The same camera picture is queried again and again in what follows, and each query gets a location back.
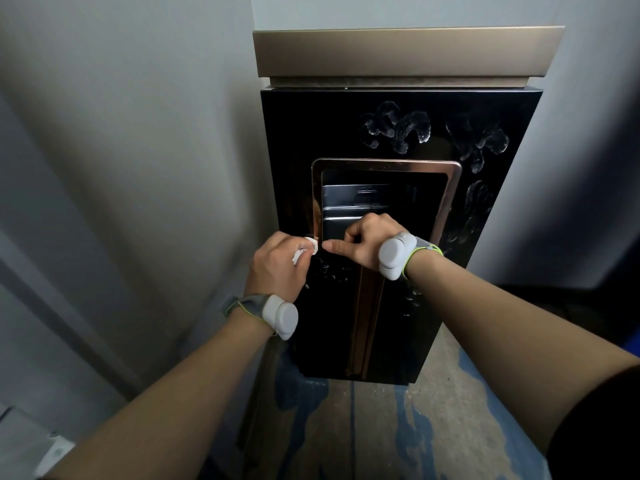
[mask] floor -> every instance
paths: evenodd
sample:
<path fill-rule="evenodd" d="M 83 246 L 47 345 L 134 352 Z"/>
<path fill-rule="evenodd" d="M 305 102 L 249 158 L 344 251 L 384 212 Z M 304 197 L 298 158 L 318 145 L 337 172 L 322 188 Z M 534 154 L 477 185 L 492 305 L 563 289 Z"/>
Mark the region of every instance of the floor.
<path fill-rule="evenodd" d="M 247 479 L 550 478 L 444 325 L 408 387 L 305 378 L 272 340 L 248 412 Z"/>

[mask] finger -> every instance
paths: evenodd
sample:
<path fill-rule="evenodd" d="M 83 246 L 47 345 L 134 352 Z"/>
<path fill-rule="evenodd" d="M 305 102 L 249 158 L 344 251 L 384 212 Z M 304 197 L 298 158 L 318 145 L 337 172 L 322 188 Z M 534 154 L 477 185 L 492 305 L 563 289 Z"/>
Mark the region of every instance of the finger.
<path fill-rule="evenodd" d="M 338 254 L 355 260 L 356 250 L 359 244 L 352 242 L 341 241 L 340 239 L 329 239 L 322 243 L 322 247 L 325 251 L 329 251 L 332 254 Z"/>
<path fill-rule="evenodd" d="M 314 244 L 306 237 L 289 236 L 279 243 L 277 247 L 287 253 L 291 253 L 291 257 L 293 257 L 293 254 L 299 249 L 311 249 L 313 251 Z"/>
<path fill-rule="evenodd" d="M 296 274 L 300 277 L 300 280 L 306 281 L 307 279 L 307 272 L 309 271 L 309 264 L 311 263 L 312 255 L 313 250 L 306 250 L 300 254 L 300 257 L 298 258 L 298 262 L 296 263 Z"/>
<path fill-rule="evenodd" d="M 362 234 L 362 225 L 364 224 L 364 217 L 361 217 L 356 222 L 347 227 L 344 231 L 344 240 L 346 242 L 355 241 L 356 237 Z"/>
<path fill-rule="evenodd" d="M 270 238 L 268 238 L 264 244 L 262 245 L 263 249 L 270 251 L 272 249 L 274 249 L 275 247 L 277 247 L 282 241 L 284 241 L 285 239 L 291 237 L 289 234 L 281 232 L 281 231 L 276 231 L 274 232 Z"/>

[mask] person's right hand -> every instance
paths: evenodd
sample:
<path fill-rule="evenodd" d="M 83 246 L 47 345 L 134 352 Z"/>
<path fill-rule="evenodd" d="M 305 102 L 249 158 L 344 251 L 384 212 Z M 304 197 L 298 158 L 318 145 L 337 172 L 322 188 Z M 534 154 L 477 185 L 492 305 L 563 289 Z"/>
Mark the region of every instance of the person's right hand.
<path fill-rule="evenodd" d="M 407 232 L 389 214 L 366 214 L 348 227 L 344 233 L 344 241 L 328 239 L 322 243 L 322 247 L 330 253 L 346 256 L 364 267 L 377 271 L 380 266 L 380 246 L 402 231 Z M 358 244 L 354 243 L 357 236 L 362 237 Z"/>

